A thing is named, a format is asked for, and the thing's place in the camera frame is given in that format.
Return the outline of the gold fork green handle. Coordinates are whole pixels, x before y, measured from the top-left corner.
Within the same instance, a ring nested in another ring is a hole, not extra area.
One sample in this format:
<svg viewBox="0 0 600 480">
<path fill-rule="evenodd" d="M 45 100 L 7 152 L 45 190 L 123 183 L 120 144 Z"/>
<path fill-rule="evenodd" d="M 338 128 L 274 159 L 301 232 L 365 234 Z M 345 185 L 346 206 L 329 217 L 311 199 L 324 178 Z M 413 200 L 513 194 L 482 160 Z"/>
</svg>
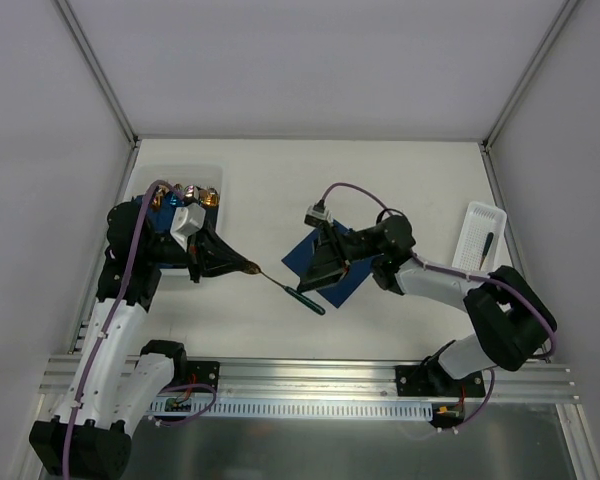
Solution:
<svg viewBox="0 0 600 480">
<path fill-rule="evenodd" d="M 494 238 L 495 238 L 495 234 L 493 232 L 489 232 L 486 235 L 485 242 L 484 242 L 484 245 L 483 245 L 483 248 L 481 251 L 481 255 L 480 255 L 479 269 L 482 269 L 484 266 L 484 263 L 489 255 L 489 251 L 493 244 Z"/>
</svg>

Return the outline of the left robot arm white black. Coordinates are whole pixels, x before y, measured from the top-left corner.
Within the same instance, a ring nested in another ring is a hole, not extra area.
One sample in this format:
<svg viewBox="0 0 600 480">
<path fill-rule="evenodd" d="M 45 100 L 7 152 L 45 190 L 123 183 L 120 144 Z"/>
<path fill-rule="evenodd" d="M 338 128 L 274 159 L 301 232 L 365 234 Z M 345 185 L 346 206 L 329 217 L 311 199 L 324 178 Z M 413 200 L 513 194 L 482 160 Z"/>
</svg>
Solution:
<svg viewBox="0 0 600 480">
<path fill-rule="evenodd" d="M 65 479 L 118 479 L 129 461 L 132 437 L 161 390 L 188 381 L 183 344 L 154 340 L 141 351 L 129 379 L 127 350 L 145 322 L 164 265 L 185 267 L 193 282 L 255 264 L 233 250 L 197 204 L 181 207 L 168 232 L 155 230 L 137 201 L 107 215 L 107 248 L 84 351 L 61 403 L 48 420 L 34 422 L 29 442 L 45 470 Z"/>
</svg>

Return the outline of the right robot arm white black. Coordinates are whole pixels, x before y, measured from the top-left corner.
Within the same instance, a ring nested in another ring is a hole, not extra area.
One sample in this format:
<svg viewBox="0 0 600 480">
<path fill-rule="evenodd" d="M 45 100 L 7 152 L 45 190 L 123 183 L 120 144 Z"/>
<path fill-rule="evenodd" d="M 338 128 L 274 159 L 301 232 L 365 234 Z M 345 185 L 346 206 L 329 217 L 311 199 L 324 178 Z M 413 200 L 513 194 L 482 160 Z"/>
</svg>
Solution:
<svg viewBox="0 0 600 480">
<path fill-rule="evenodd" d="M 556 344 L 556 320 L 517 270 L 501 266 L 478 273 L 428 261 L 415 253 L 412 225 L 401 212 L 379 215 L 369 228 L 341 232 L 317 203 L 304 222 L 317 238 L 299 292 L 332 287 L 354 264 L 368 260 L 380 289 L 427 298 L 468 315 L 472 334 L 447 343 L 399 377 L 402 395 L 457 396 L 472 375 L 493 367 L 515 372 L 540 358 L 544 344 Z"/>
</svg>

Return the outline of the gold spoon green handle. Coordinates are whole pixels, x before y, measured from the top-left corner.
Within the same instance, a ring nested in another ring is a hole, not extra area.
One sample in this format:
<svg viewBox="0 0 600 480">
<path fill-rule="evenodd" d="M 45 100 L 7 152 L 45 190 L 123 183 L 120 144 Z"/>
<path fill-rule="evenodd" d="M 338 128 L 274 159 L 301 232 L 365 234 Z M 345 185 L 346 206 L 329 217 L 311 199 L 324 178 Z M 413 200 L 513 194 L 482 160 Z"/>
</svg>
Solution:
<svg viewBox="0 0 600 480">
<path fill-rule="evenodd" d="M 315 313 L 319 316 L 323 316 L 326 314 L 326 310 L 324 307 L 319 305 L 317 302 L 311 300 L 310 298 L 306 297 L 305 295 L 299 293 L 294 288 L 292 288 L 288 285 L 285 285 L 285 284 L 279 282 L 278 280 L 274 279 L 270 275 L 266 274 L 259 265 L 255 264 L 253 262 L 250 262 L 244 269 L 244 272 L 248 275 L 260 275 L 260 276 L 264 277 L 265 279 L 267 279 L 268 281 L 273 283 L 275 286 L 277 286 L 281 290 L 283 290 L 287 295 L 292 297 L 294 300 L 296 300 L 297 302 L 302 304 L 304 307 L 311 310 L 313 313 Z"/>
</svg>

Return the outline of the dark blue paper napkin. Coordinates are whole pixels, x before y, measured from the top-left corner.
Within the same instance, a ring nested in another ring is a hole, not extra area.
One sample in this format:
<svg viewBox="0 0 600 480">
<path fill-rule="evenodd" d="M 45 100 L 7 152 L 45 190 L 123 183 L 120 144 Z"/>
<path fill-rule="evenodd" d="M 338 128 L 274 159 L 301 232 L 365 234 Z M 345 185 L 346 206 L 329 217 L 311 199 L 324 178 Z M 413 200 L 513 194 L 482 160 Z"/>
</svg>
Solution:
<svg viewBox="0 0 600 480">
<path fill-rule="evenodd" d="M 315 229 L 281 259 L 282 264 L 300 280 L 308 272 L 318 238 L 319 231 Z M 341 271 L 340 276 L 332 275 L 321 279 L 317 283 L 316 292 L 334 308 L 340 308 L 371 275 L 371 262 L 371 258 L 357 261 L 346 272 Z"/>
</svg>

